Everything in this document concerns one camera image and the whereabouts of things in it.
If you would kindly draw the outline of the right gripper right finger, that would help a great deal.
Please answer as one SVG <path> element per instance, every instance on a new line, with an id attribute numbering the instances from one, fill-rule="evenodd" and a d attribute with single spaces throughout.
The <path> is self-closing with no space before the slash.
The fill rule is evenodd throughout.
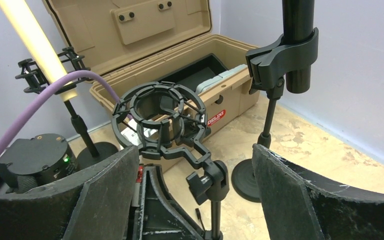
<path id="1" fill-rule="evenodd" d="M 260 144 L 251 160 L 272 240 L 384 240 L 384 193 L 332 180 Z"/>

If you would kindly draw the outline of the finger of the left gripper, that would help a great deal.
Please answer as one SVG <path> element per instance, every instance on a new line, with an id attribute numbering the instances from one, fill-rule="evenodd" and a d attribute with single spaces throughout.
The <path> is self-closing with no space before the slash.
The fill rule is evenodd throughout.
<path id="1" fill-rule="evenodd" d="M 127 222 L 128 240 L 203 240 L 205 231 L 179 205 L 160 165 L 138 167 Z"/>

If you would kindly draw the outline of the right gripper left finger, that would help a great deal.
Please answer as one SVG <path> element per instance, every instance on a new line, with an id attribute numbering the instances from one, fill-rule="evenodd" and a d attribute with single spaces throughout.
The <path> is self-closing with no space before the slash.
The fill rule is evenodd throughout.
<path id="1" fill-rule="evenodd" d="M 139 166 L 128 146 L 26 193 L 0 195 L 0 240 L 121 240 Z"/>

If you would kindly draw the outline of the tripod shock mount stand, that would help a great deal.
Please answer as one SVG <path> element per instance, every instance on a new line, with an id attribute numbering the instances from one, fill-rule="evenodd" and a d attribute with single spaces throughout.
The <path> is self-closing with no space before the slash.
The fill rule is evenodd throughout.
<path id="1" fill-rule="evenodd" d="M 192 172 L 186 181 L 196 203 L 210 201 L 211 227 L 203 240 L 221 240 L 221 205 L 229 187 L 227 166 L 212 160 L 203 145 L 210 134 L 207 109 L 191 89 L 171 82 L 148 82 L 127 91 L 113 109 L 111 126 L 122 147 L 136 146 L 151 160 L 186 159 L 203 175 Z"/>

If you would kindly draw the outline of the black mic stand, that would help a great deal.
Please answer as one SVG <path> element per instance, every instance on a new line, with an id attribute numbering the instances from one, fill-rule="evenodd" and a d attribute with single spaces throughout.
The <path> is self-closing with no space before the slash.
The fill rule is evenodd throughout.
<path id="1" fill-rule="evenodd" d="M 319 30 L 314 28 L 310 38 L 298 44 L 286 44 L 281 35 L 270 45 L 248 50 L 245 54 L 249 75 L 252 78 L 249 93 L 264 91 L 269 100 L 265 123 L 257 144 L 270 148 L 271 127 L 276 103 L 287 85 L 286 73 L 311 66 L 318 58 Z"/>
<path id="2" fill-rule="evenodd" d="M 75 71 L 90 70 L 83 62 L 85 57 L 77 54 L 72 46 L 63 48 L 62 52 L 57 54 L 57 57 L 62 64 L 71 63 Z M 16 75 L 15 78 L 26 80 L 28 87 L 24 89 L 25 93 L 39 94 L 50 85 L 50 81 L 45 77 L 39 64 L 33 59 L 26 58 L 21 60 L 18 62 L 18 66 L 21 68 L 21 73 Z M 84 120 L 76 113 L 71 102 L 67 100 L 64 104 L 70 113 L 72 126 L 85 143 L 85 148 L 76 157 L 80 170 L 97 164 L 119 151 L 118 148 L 110 142 L 101 141 L 94 143 L 88 133 L 88 128 Z"/>

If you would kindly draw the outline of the beige handheld microphone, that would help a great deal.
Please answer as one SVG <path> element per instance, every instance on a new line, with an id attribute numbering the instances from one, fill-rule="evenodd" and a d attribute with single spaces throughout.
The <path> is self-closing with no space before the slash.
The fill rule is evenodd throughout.
<path id="1" fill-rule="evenodd" d="M 67 75 L 53 46 L 24 0 L 0 0 L 0 8 L 36 61 L 53 84 Z"/>

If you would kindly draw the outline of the black dynamic microphone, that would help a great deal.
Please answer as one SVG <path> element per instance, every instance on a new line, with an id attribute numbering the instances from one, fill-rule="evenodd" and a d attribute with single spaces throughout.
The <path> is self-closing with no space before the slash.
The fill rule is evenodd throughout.
<path id="1" fill-rule="evenodd" d="M 314 0 L 283 0 L 284 43 L 295 45 L 308 40 L 314 28 Z M 311 84 L 311 66 L 286 73 L 286 88 L 293 94 L 302 94 Z"/>

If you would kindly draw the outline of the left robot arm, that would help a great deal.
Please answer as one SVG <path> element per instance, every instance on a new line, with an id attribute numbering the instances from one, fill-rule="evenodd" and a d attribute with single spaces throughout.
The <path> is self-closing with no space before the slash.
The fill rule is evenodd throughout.
<path id="1" fill-rule="evenodd" d="M 157 165 L 137 181 L 129 146 L 80 168 L 56 134 L 18 139 L 0 157 L 0 240 L 201 240 Z"/>

